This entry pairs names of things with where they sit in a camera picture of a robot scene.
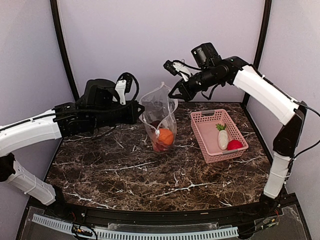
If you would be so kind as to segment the small green radish leaf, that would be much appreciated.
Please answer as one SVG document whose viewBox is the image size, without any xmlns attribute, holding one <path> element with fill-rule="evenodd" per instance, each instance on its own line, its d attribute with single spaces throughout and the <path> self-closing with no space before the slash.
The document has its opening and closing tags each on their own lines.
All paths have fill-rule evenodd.
<svg viewBox="0 0 320 240">
<path fill-rule="evenodd" d="M 218 131 L 224 131 L 226 129 L 226 127 L 227 127 L 226 124 L 222 125 L 222 124 L 219 124 L 219 123 L 217 123 L 215 126 L 216 126 Z"/>
</svg>

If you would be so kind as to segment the clear zip top bag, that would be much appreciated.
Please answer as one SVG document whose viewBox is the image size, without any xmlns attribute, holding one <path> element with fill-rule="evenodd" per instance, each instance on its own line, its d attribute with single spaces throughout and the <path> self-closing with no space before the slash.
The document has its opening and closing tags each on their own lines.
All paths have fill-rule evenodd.
<svg viewBox="0 0 320 240">
<path fill-rule="evenodd" d="M 178 100 L 168 97 L 171 90 L 169 86 L 162 82 L 159 87 L 143 95 L 139 100 L 139 104 L 144 106 L 144 112 L 139 119 L 142 121 L 152 145 L 153 143 L 165 145 L 158 139 L 159 129 L 169 129 L 173 132 L 174 141 L 171 145 L 166 145 L 168 150 L 174 146 L 176 140 L 177 121 L 175 111 L 179 103 Z M 151 125 L 156 120 L 161 121 L 161 127 L 158 129 Z"/>
</svg>

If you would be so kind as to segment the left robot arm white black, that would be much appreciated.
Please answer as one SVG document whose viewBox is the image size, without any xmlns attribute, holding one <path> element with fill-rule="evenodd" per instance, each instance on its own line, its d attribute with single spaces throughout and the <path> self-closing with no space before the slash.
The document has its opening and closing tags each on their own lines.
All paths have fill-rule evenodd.
<svg viewBox="0 0 320 240">
<path fill-rule="evenodd" d="M 136 124 L 144 107 L 136 100 L 137 79 L 128 72 L 116 82 L 91 79 L 84 94 L 76 102 L 67 102 L 39 115 L 0 128 L 0 180 L 37 199 L 60 218 L 71 213 L 62 190 L 45 183 L 27 171 L 16 159 L 14 151 L 48 140 L 93 134 L 104 127 Z"/>
</svg>

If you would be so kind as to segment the red round fruit toy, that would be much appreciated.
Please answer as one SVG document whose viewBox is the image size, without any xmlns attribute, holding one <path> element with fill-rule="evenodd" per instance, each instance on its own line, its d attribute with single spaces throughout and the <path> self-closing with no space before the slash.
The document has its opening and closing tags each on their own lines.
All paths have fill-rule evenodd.
<svg viewBox="0 0 320 240">
<path fill-rule="evenodd" d="M 159 152 L 165 152 L 165 151 L 167 151 L 169 149 L 169 147 L 167 145 L 163 145 L 163 144 L 160 144 L 158 142 L 154 142 L 152 144 L 152 147 L 153 147 L 153 150 L 155 152 L 158 152 L 158 153 Z"/>
</svg>

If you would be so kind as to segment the orange fruit toy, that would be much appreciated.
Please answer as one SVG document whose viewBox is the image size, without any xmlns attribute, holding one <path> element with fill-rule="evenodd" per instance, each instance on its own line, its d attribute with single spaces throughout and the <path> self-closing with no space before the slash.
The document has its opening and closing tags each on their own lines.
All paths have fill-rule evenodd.
<svg viewBox="0 0 320 240">
<path fill-rule="evenodd" d="M 170 129 L 160 128 L 158 140 L 164 145 L 170 146 L 174 142 L 174 134 Z"/>
</svg>

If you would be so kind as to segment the wrinkled white radish toy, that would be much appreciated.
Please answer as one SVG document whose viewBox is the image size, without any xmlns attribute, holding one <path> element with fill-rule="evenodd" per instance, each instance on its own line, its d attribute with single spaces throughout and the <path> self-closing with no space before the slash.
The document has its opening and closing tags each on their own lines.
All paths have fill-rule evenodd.
<svg viewBox="0 0 320 240">
<path fill-rule="evenodd" d="M 218 133 L 218 146 L 221 150 L 226 150 L 229 144 L 229 136 L 226 130 L 220 130 Z"/>
</svg>

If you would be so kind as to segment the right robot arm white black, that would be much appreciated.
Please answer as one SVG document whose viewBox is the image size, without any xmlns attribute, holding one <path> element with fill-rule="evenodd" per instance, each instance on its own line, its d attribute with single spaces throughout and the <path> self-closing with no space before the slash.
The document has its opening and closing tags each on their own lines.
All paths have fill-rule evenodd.
<svg viewBox="0 0 320 240">
<path fill-rule="evenodd" d="M 180 60 L 167 60 L 163 67 L 181 79 L 168 96 L 171 99 L 191 101 L 195 95 L 208 88 L 225 84 L 236 86 L 265 106 L 282 124 L 273 140 L 273 160 L 263 193 L 255 205 L 255 213 L 266 217 L 280 202 L 280 195 L 289 178 L 295 150 L 305 123 L 307 106 L 282 91 L 263 74 L 238 56 L 221 58 L 212 43 L 203 43 L 191 50 L 197 73 L 191 74 L 191 66 Z"/>
</svg>

